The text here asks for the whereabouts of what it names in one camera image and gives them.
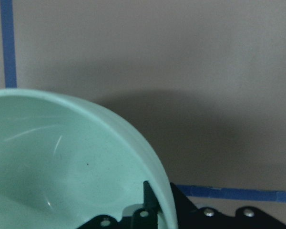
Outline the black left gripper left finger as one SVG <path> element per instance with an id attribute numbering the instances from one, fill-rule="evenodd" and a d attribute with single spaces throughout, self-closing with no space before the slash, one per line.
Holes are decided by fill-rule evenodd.
<path id="1" fill-rule="evenodd" d="M 159 202 L 148 181 L 143 182 L 143 206 L 120 221 L 109 215 L 98 215 L 81 229 L 157 229 Z"/>

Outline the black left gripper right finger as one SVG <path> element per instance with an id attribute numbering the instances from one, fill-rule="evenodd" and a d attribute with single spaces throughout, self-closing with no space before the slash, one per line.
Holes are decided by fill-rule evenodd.
<path id="1" fill-rule="evenodd" d="M 234 216 L 198 208 L 174 183 L 170 186 L 180 229 L 286 229 L 285 223 L 252 206 L 238 208 Z"/>

